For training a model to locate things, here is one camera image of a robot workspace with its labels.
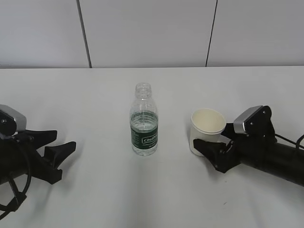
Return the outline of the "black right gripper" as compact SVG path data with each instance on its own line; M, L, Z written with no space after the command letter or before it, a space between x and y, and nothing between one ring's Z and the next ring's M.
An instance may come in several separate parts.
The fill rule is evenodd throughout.
M260 168L265 161L266 153L277 142L272 135L246 135L235 139L233 123L227 123L221 135L232 141L226 145L223 142L193 140L194 149L207 158L219 172L227 172L239 164Z

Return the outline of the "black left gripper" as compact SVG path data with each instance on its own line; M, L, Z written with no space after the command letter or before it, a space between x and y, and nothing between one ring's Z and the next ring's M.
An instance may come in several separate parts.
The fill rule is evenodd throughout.
M57 139L57 131L30 131L9 138L14 155L9 160L9 174L16 178L22 174L55 184L62 180L60 164L76 150L76 142L46 146ZM46 146L44 157L37 149Z

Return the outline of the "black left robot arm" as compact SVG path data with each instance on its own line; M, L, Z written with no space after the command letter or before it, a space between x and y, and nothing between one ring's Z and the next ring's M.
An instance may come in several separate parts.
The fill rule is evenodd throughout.
M0 182L23 174L55 184L62 179L58 167L73 152L76 142L48 146L57 139L57 131L30 131L18 133L0 141Z

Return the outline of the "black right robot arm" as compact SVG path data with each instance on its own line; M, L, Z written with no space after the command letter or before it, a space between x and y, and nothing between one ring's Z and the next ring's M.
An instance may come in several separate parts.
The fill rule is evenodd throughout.
M304 185L304 151L277 142L270 126L263 136L236 134L232 123L221 133L229 143L193 140L194 148L213 165L226 173L244 164L300 186Z

